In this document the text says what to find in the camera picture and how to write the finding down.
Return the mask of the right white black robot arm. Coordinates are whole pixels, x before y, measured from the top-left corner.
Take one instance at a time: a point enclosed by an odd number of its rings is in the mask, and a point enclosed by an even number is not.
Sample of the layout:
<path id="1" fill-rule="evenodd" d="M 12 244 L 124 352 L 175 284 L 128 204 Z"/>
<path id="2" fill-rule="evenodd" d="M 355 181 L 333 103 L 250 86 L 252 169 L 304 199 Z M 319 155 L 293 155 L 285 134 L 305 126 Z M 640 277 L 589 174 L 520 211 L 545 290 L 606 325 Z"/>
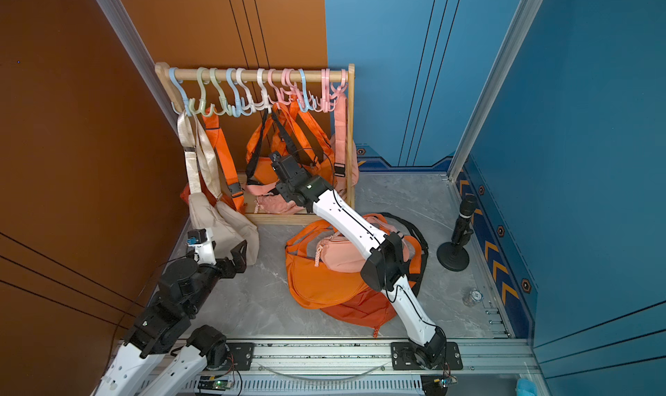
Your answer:
<path id="1" fill-rule="evenodd" d="M 277 190 L 281 196 L 326 220 L 360 252 L 364 261 L 360 270 L 362 279 L 372 290 L 388 298 L 415 346 L 420 365 L 428 369 L 443 365 L 447 337 L 442 328 L 429 319 L 409 286 L 402 238 L 397 233 L 385 234 L 364 220 L 332 185 L 310 174 L 293 156 L 283 157 L 274 152 L 271 160 L 279 177 Z"/>

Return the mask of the dark orange sling bag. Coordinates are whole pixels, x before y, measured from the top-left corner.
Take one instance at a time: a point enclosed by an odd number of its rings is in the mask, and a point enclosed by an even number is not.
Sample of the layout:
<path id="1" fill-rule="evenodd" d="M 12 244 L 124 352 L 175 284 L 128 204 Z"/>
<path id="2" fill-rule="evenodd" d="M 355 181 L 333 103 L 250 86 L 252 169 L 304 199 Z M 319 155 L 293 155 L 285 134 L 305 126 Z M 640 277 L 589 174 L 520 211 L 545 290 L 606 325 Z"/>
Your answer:
<path id="1" fill-rule="evenodd" d="M 371 328 L 377 338 L 383 325 L 397 317 L 387 297 L 372 289 L 365 290 L 344 302 L 321 309 L 324 314 L 353 325 Z"/>
<path id="2" fill-rule="evenodd" d="M 403 250 L 404 260 L 405 262 L 408 262 L 410 265 L 411 258 L 415 254 L 414 250 L 412 249 L 412 245 L 414 244 L 418 246 L 418 242 L 416 242 L 413 238 L 409 236 L 408 230 L 404 228 L 402 224 L 399 224 L 394 220 L 383 217 L 381 213 L 366 214 L 364 216 L 364 219 L 374 227 L 381 229 L 381 231 L 383 232 L 386 233 L 396 232 L 402 238 L 402 244 L 403 244 L 402 250 Z"/>

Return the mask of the bright orange sling bag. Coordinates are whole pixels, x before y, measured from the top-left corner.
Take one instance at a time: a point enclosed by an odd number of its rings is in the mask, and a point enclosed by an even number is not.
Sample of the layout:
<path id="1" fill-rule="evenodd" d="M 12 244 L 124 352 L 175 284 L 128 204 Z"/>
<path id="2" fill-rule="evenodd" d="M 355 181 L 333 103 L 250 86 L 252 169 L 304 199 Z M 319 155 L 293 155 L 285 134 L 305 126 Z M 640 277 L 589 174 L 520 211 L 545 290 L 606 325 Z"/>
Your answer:
<path id="1" fill-rule="evenodd" d="M 316 265 L 314 255 L 308 254 L 310 242 L 329 231 L 332 231 L 332 227 L 324 220 L 319 220 L 307 225 L 285 245 L 290 293 L 305 309 L 333 307 L 369 290 L 358 273 L 336 272 L 322 262 Z"/>

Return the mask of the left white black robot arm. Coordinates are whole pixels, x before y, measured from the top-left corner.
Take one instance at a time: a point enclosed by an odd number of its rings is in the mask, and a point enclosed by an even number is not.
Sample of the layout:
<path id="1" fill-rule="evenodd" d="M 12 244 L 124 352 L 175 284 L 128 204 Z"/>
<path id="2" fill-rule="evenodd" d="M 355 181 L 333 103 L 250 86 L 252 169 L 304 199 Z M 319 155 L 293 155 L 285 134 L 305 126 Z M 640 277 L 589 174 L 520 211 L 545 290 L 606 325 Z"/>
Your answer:
<path id="1" fill-rule="evenodd" d="M 199 256 L 206 248 L 196 244 L 196 253 L 177 260 L 159 279 L 152 302 L 135 318 L 111 361 L 95 395 L 175 395 L 207 369 L 232 362 L 227 337 L 211 326 L 196 328 L 169 366 L 145 389 L 143 382 L 170 353 L 178 339 L 221 279 L 232 279 L 246 271 L 247 241 L 231 249 L 229 257 L 204 262 Z"/>

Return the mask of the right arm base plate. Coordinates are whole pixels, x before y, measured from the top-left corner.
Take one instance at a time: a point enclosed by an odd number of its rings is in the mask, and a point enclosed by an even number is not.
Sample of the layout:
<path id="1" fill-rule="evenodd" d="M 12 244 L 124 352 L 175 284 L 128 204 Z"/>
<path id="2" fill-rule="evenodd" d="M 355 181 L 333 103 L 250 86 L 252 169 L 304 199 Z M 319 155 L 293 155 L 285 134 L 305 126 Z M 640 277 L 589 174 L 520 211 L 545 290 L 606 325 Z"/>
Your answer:
<path id="1" fill-rule="evenodd" d="M 443 354 L 445 358 L 440 358 L 439 363 L 437 365 L 433 364 L 430 370 L 463 370 L 461 351 L 456 342 L 448 342 Z M 395 371 L 428 370 L 425 365 L 428 360 L 425 351 L 417 350 L 411 342 L 391 342 L 390 356 L 392 368 Z"/>

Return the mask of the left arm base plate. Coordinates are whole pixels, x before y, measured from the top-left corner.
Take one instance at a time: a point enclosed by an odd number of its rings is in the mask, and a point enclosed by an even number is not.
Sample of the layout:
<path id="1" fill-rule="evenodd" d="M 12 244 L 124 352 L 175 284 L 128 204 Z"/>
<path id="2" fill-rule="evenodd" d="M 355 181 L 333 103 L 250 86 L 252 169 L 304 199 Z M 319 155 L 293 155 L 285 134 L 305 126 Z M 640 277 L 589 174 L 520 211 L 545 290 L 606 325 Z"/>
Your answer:
<path id="1" fill-rule="evenodd" d="M 206 354 L 206 370 L 228 372 L 249 371 L 253 364 L 254 342 L 226 342 L 214 345 Z"/>

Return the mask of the orange bag with black strap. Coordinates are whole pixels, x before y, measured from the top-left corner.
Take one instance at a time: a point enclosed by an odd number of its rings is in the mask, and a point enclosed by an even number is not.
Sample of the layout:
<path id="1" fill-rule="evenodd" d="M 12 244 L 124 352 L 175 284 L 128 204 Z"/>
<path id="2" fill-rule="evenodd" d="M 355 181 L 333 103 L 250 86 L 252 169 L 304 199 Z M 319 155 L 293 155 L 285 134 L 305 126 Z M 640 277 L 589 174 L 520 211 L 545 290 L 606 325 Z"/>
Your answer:
<path id="1" fill-rule="evenodd" d="M 293 156 L 312 175 L 334 183 L 334 138 L 308 112 L 300 111 L 295 101 L 264 112 L 261 124 L 246 145 L 246 178 L 252 184 L 277 182 L 271 153 Z"/>

